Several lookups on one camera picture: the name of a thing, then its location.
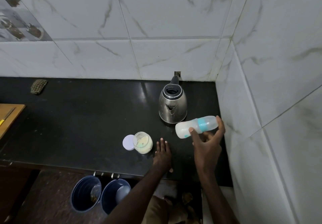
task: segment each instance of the wooden cutting board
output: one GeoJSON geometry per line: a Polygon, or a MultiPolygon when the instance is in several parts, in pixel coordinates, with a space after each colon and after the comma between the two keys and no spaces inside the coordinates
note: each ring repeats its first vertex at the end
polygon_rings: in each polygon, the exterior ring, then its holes
{"type": "Polygon", "coordinates": [[[9,127],[14,122],[14,120],[18,117],[18,115],[22,112],[22,110],[25,108],[25,105],[24,104],[0,104],[0,120],[2,120],[3,117],[5,117],[6,114],[12,108],[15,108],[15,109],[11,112],[8,118],[0,126],[0,139],[9,129],[9,127]]]}

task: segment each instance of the blue bucket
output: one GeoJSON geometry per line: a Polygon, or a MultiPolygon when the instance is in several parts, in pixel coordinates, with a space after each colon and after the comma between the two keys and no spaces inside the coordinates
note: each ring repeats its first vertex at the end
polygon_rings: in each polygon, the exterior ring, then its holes
{"type": "Polygon", "coordinates": [[[71,206],[77,212],[86,212],[97,204],[101,192],[102,184],[97,177],[84,177],[71,192],[71,206]]]}
{"type": "Polygon", "coordinates": [[[109,215],[130,190],[130,184],[124,179],[110,181],[101,196],[101,206],[105,213],[109,215]]]}

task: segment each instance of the kettle handle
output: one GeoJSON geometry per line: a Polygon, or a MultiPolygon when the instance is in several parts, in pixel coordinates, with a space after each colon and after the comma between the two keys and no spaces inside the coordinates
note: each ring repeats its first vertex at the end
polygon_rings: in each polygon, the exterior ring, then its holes
{"type": "Polygon", "coordinates": [[[179,76],[175,75],[172,77],[170,84],[179,85],[179,76]]]}

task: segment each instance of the stainless steel kettle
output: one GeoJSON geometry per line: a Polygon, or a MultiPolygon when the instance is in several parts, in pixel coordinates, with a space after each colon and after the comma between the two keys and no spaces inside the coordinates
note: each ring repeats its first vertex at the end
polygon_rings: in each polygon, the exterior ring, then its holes
{"type": "Polygon", "coordinates": [[[187,115],[187,98],[179,85],[179,76],[175,75],[159,97],[159,115],[170,124],[182,121],[187,115]]]}

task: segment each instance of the black countertop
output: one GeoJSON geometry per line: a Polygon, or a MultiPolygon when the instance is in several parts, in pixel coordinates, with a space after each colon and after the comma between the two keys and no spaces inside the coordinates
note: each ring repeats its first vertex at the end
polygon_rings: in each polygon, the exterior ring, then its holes
{"type": "MultiPolygon", "coordinates": [[[[155,143],[170,143],[173,173],[165,178],[198,181],[191,138],[179,139],[159,117],[158,98],[167,81],[49,78],[39,96],[35,78],[0,77],[0,103],[25,104],[28,114],[0,152],[0,161],[143,176],[152,165],[155,143]],[[123,138],[143,131],[154,143],[150,153],[127,151],[123,138]]],[[[215,83],[181,82],[186,120],[220,115],[215,83]]],[[[216,178],[232,186],[222,142],[216,178]]]]}

